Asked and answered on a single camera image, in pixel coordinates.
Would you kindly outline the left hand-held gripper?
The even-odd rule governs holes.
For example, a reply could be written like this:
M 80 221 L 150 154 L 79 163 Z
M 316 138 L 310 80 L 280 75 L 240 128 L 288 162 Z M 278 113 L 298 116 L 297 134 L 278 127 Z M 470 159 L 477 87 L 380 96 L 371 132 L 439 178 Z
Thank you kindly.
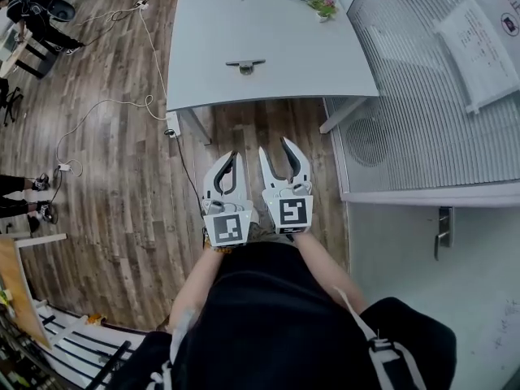
M 231 184 L 222 185 L 225 176 Z M 249 236 L 249 225 L 253 220 L 253 202 L 247 199 L 245 166 L 240 153 L 229 151 L 220 157 L 203 179 L 202 207 L 210 244 L 213 247 L 243 245 Z M 215 200 L 228 195 L 237 202 Z

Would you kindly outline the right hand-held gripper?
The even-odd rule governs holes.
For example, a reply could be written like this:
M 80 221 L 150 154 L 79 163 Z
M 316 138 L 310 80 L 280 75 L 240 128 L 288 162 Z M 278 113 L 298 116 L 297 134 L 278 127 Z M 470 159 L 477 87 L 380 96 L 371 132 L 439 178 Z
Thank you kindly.
M 301 149 L 287 137 L 281 138 L 292 174 L 285 179 L 276 174 L 263 147 L 258 149 L 265 188 L 262 198 L 276 234 L 308 232 L 312 224 L 314 197 L 310 182 L 310 162 Z

